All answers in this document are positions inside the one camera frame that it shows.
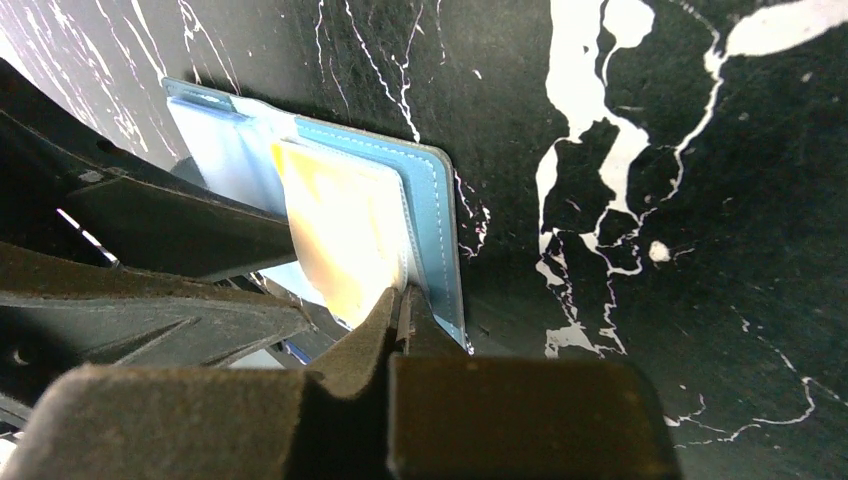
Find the light blue card holder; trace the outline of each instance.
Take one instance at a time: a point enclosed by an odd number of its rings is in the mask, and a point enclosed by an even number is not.
[[[395,170],[403,183],[421,278],[426,282],[421,286],[438,323],[465,347],[453,170],[443,151],[180,80],[165,78],[162,85],[168,108],[210,190],[234,200],[285,216],[285,192],[271,158],[271,144],[280,140],[317,144]],[[302,281],[287,285],[285,276],[272,279],[294,293],[303,288]]]

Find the white paint splatter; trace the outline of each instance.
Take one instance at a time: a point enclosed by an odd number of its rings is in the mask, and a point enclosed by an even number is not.
[[[648,256],[654,263],[667,262],[671,260],[668,247],[659,240],[651,242],[651,248],[648,250]]]
[[[629,209],[627,205],[627,183],[630,165],[648,145],[648,134],[641,128],[632,124],[629,120],[619,117],[611,112],[604,103],[606,95],[604,82],[595,73],[595,63],[598,57],[597,39],[601,32],[601,6],[603,1],[576,1],[576,2],[551,2],[551,19],[553,22],[553,37],[551,39],[551,52],[548,77],[545,81],[548,99],[568,119],[568,137],[560,138],[549,148],[548,152],[539,163],[536,171],[536,184],[539,194],[539,254],[536,270],[546,276],[549,288],[552,285],[564,285],[548,278],[555,275],[550,268],[542,264],[546,261],[547,250],[553,236],[550,232],[543,232],[545,223],[545,199],[556,184],[557,162],[555,146],[560,141],[570,143],[582,143],[581,136],[587,132],[595,122],[608,121],[618,128],[618,135],[606,158],[601,164],[598,174],[601,181],[613,192],[613,199],[607,204],[604,211],[595,223],[592,232],[580,234],[584,245],[589,251],[603,258],[607,264],[607,288],[610,292],[610,301],[604,305],[604,321],[608,327],[598,330],[598,334],[613,340],[614,350],[618,353],[626,353],[624,346],[615,334],[615,324],[612,322],[611,312],[617,307],[615,292],[612,288],[611,278],[613,274],[636,275],[642,270],[641,261],[636,252],[636,268],[628,269],[613,265],[612,261],[604,255],[599,247],[600,229],[604,218],[610,211],[619,211],[628,214],[637,224],[639,218]],[[633,48],[638,46],[642,38],[652,28],[654,15],[643,3],[638,0],[611,0],[607,4],[605,13],[609,14],[609,21],[603,23],[616,38],[619,48]],[[574,326],[576,318],[569,319]],[[585,347],[584,343],[575,343],[576,346]],[[595,345],[591,351],[599,352],[604,347]]]
[[[559,358],[559,349],[563,347],[581,347],[590,352],[600,354],[598,347],[589,341],[589,337],[583,331],[579,323],[573,323],[559,330],[547,330],[545,342],[545,356],[548,358]]]
[[[801,0],[761,8],[733,27],[727,56],[760,57],[789,50],[848,21],[844,0]]]
[[[671,191],[661,198],[659,203],[671,199],[679,191],[684,175],[682,155],[694,152],[694,148],[690,146],[691,142],[704,131],[712,120],[718,100],[718,92],[724,83],[720,74],[721,68],[732,56],[759,56],[783,51],[815,38],[829,28],[848,20],[848,4],[842,0],[801,0],[764,7],[739,21],[727,39],[726,51],[721,53],[718,50],[721,40],[718,30],[685,1],[669,1],[679,5],[687,14],[704,26],[712,36],[712,42],[703,55],[703,61],[704,70],[709,74],[713,84],[700,120],[674,147],[677,175],[676,178],[670,180]],[[551,242],[555,239],[557,230],[542,231],[545,224],[545,200],[557,180],[556,165],[559,159],[554,147],[560,141],[568,141],[574,144],[582,143],[581,136],[585,132],[596,122],[606,120],[617,127],[619,132],[598,173],[604,184],[612,190],[614,198],[597,219],[595,229],[592,232],[578,234],[586,248],[603,258],[607,264],[607,288],[610,292],[611,301],[605,304],[604,321],[611,328],[600,329],[598,332],[606,336],[610,335],[610,331],[613,332],[611,335],[614,335],[614,324],[610,319],[610,312],[616,307],[615,292],[612,289],[613,275],[638,275],[642,271],[642,265],[638,255],[638,247],[635,247],[635,245],[632,248],[632,254],[636,260],[636,267],[629,268],[614,265],[600,248],[621,246],[625,240],[638,237],[645,220],[659,206],[655,206],[639,216],[636,216],[629,209],[626,200],[629,168],[638,155],[649,145],[649,136],[647,132],[633,125],[627,119],[613,114],[604,103],[605,85],[607,83],[606,71],[612,54],[620,48],[638,47],[642,39],[652,31],[654,14],[649,7],[638,0],[610,0],[604,11],[603,21],[601,21],[602,3],[601,0],[551,2],[553,33],[550,70],[545,81],[545,87],[550,102],[567,118],[569,132],[567,137],[557,139],[548,149],[540,160],[536,171],[536,185],[539,196],[540,255],[536,270],[545,276],[548,288],[554,291],[562,301],[562,296],[557,294],[555,290],[568,286],[570,291],[567,272],[564,274],[555,273],[546,263],[551,260],[548,250],[551,247]],[[597,38],[601,26],[615,37],[616,43],[610,55],[604,60],[601,78],[598,78],[595,73],[595,64],[598,56]],[[611,245],[600,245],[601,225],[610,211],[619,211],[631,216],[636,222],[636,227],[615,240]],[[670,260],[667,247],[654,250],[653,253],[651,255],[651,252],[649,252],[649,256],[655,262]],[[567,307],[568,305],[563,303],[563,309],[567,310]],[[574,326],[577,322],[576,318],[570,317],[568,317],[568,321],[571,326]],[[573,339],[566,337],[564,341],[567,343],[573,341]],[[546,352],[552,348],[550,345],[551,342],[546,344]],[[574,345],[585,348],[581,342],[575,341]],[[594,348],[589,350],[599,351],[601,348],[594,345]]]

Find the white streak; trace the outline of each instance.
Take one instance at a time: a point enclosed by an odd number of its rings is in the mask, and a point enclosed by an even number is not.
[[[133,11],[135,12],[135,16],[138,18],[138,21],[141,23],[141,27],[144,28],[144,32],[147,33],[147,38],[150,39],[150,43],[153,44],[153,51],[156,52],[156,58],[159,59],[159,65],[162,66],[161,70],[157,69],[157,73],[161,72],[163,75],[168,75],[168,71],[165,69],[165,62],[162,61],[162,56],[159,55],[159,48],[156,46],[156,40],[153,39],[153,35],[150,34],[150,29],[147,27],[147,21],[144,19],[144,13],[142,13],[142,11],[141,11],[141,6],[138,4],[138,0],[131,0],[131,1],[132,1],[132,6],[133,6]],[[142,47],[144,47],[144,44],[141,42],[140,37],[138,38],[138,41],[139,41],[140,44],[142,44]]]
[[[445,42],[442,39],[442,0],[436,1],[436,31],[439,34],[439,46],[442,48],[442,61],[439,65],[444,65],[447,62],[447,54],[445,52]]]
[[[473,247],[467,245],[459,245],[459,248],[465,252],[466,258],[469,260],[478,256],[480,254],[480,250],[486,244],[486,237],[489,234],[489,222],[492,220],[492,214],[486,205],[483,202],[478,200],[478,206],[473,208],[471,206],[471,202],[468,199],[470,194],[475,194],[477,191],[471,185],[468,185],[467,182],[464,182],[462,178],[459,176],[459,172],[454,171],[454,180],[456,181],[456,192],[459,195],[460,203],[463,207],[465,207],[466,213],[468,213],[468,218],[472,222],[474,222],[474,233],[477,235],[477,244]]]
[[[404,58],[403,63],[400,63],[396,60],[395,56],[392,55],[392,61],[400,70],[401,75],[401,85],[399,92],[399,100],[395,99],[394,95],[389,88],[389,84],[386,83],[385,79],[383,79],[383,74],[380,72],[380,68],[377,67],[377,64],[374,62],[374,58],[371,56],[371,52],[368,50],[367,45],[365,44],[365,39],[362,38],[362,34],[359,33],[359,29],[356,27],[356,22],[353,18],[353,12],[350,10],[350,2],[345,0],[345,13],[350,17],[350,26],[353,28],[353,33],[356,35],[356,39],[359,42],[359,47],[362,49],[362,52],[365,53],[365,56],[368,58],[368,63],[371,65],[371,69],[377,74],[377,81],[380,82],[380,85],[383,86],[383,91],[394,104],[400,108],[401,114],[404,119],[406,119],[407,125],[409,125],[410,130],[412,130],[412,136],[416,142],[421,141],[421,134],[418,132],[418,129],[415,127],[415,124],[412,122],[412,111],[409,104],[406,101],[406,91],[412,86],[412,82],[406,76],[406,69],[409,67],[409,52],[412,48],[412,40],[415,38],[415,27],[418,26],[418,22],[421,20],[421,14],[424,12],[424,4],[421,4],[421,8],[418,10],[418,16],[415,19],[415,24],[412,26],[412,31],[409,35],[409,41],[406,44],[406,56]]]
[[[189,40],[196,42],[197,40],[194,38],[196,33],[202,33],[204,37],[206,37],[206,41],[209,43],[209,46],[212,47],[212,52],[215,54],[215,58],[218,60],[218,64],[221,65],[221,69],[224,71],[224,76],[227,77],[227,80],[230,82],[230,86],[233,87],[233,90],[236,94],[241,95],[241,87],[238,84],[238,79],[236,77],[235,69],[233,68],[232,60],[228,55],[226,55],[226,51],[224,55],[227,57],[227,62],[230,64],[230,69],[232,69],[232,74],[227,70],[227,66],[224,65],[224,60],[221,57],[220,52],[218,52],[218,48],[215,47],[215,43],[212,41],[212,37],[209,36],[209,32],[206,31],[206,28],[200,23],[200,19],[197,18],[197,14],[194,13],[194,9],[191,5],[188,4],[186,0],[177,0],[177,5],[180,7],[180,18],[183,21],[183,42],[185,43],[186,51],[189,55],[191,55],[191,46],[189,45]]]
[[[347,109],[347,116],[350,119],[350,105],[347,103],[347,97],[345,97],[344,90],[342,90],[342,86],[339,83],[339,79],[336,77],[336,72],[333,71],[333,57],[330,57],[330,75],[333,76],[333,82],[336,84],[336,88],[339,89],[339,94],[342,96],[342,100],[345,102],[345,109]]]
[[[324,63],[321,60],[321,35],[318,33],[318,29],[321,28],[321,23],[324,21],[324,0],[320,0],[318,2],[318,23],[315,24],[315,45],[318,46],[318,67],[321,68],[321,82],[325,81],[324,79]]]

